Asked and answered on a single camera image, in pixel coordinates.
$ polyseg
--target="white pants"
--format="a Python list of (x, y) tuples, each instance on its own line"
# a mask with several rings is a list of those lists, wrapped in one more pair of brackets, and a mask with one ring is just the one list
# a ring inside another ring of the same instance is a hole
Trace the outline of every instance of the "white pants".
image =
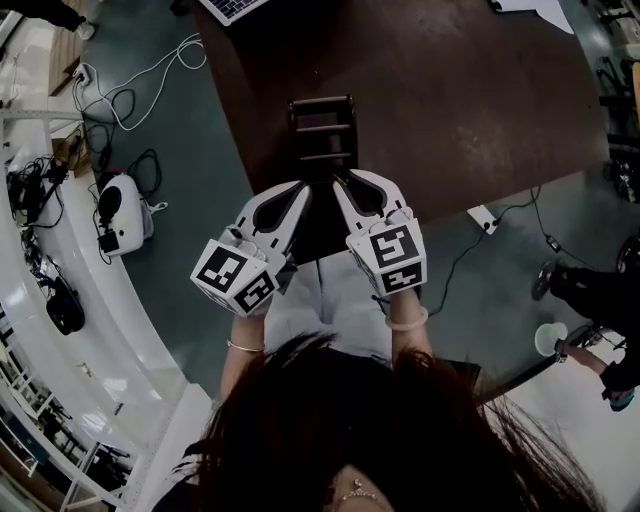
[(298, 268), (287, 292), (276, 293), (265, 320), (274, 350), (303, 332), (337, 334), (331, 348), (391, 360), (391, 330), (371, 298), (375, 290), (349, 251)]

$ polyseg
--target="forearm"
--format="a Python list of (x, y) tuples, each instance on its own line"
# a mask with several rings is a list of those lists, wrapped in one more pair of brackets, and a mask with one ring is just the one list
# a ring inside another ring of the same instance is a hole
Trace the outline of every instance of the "forearm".
[[(236, 316), (231, 327), (231, 342), (239, 347), (264, 351), (264, 318), (264, 315), (247, 318)], [(220, 383), (220, 397), (223, 401), (231, 394), (245, 367), (262, 353), (229, 347)]]
[[(422, 318), (420, 300), (414, 290), (403, 290), (391, 296), (389, 319), (394, 324), (412, 324)], [(424, 325), (410, 331), (392, 331), (391, 347), (393, 362), (407, 349), (419, 350), (432, 355), (431, 345)]]
[(582, 366), (590, 368), (598, 375), (601, 375), (607, 369), (607, 363), (587, 349), (566, 345), (562, 348), (562, 352), (575, 359)]

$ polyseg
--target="green floor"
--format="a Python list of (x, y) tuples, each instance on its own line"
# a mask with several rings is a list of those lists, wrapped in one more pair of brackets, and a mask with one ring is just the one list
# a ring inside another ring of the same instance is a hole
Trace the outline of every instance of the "green floor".
[[(593, 12), (581, 5), (571, 4), (567, 14), (579, 34), (579, 28), (587, 36), (597, 30)], [(190, 16), (175, 18), (168, 7), (151, 0), (102, 4), (98, 21), (99, 32), (87, 45), (85, 60), (100, 69), (103, 89), (149, 67), (195, 32)], [(585, 46), (591, 63), (600, 50)], [(201, 56), (193, 50), (185, 58), (195, 63)], [(135, 83), (137, 115), (152, 101), (161, 73)], [(172, 70), (148, 120), (133, 132), (117, 131), (113, 144), (112, 164), (121, 169), (149, 147), (158, 152), (164, 180), (152, 202), (168, 201), (170, 206), (154, 217), (153, 240), (124, 261), (178, 364), (190, 380), (215, 395), (231, 315), (209, 301), (189, 274), (207, 240), (218, 237), (251, 192), (208, 67)], [(489, 208), (499, 214), (507, 204), (527, 200), (525, 192)], [(640, 209), (622, 203), (600, 169), (545, 185), (539, 205), (545, 230), (602, 270), (613, 269), (618, 249), (640, 225)], [(453, 259), (480, 232), (466, 214), (424, 226), (423, 232), (429, 274), (423, 302), (433, 309)], [(554, 256), (533, 208), (511, 211), (496, 233), (460, 263), (443, 312), (429, 321), (436, 354), (478, 363), (485, 378), (497, 382), (540, 361), (533, 333), (541, 323), (564, 321), (570, 328), (584, 323), (552, 297), (539, 304), (530, 299), (533, 276)]]

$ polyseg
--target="black pants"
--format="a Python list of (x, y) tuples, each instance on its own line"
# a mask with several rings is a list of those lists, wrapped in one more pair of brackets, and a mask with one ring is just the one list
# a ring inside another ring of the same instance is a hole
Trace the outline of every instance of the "black pants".
[(626, 337), (640, 334), (640, 283), (627, 274), (559, 267), (550, 279), (553, 295), (578, 314)]
[(19, 12), (27, 18), (40, 18), (71, 32), (86, 21), (62, 0), (0, 0), (0, 8)]

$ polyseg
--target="laptop keyboard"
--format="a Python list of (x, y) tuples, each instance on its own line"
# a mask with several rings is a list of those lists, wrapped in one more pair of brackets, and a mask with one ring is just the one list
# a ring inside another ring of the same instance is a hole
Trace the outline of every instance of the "laptop keyboard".
[(239, 12), (243, 11), (251, 4), (255, 4), (258, 0), (209, 0), (211, 4), (218, 9), (225, 18), (231, 19)]

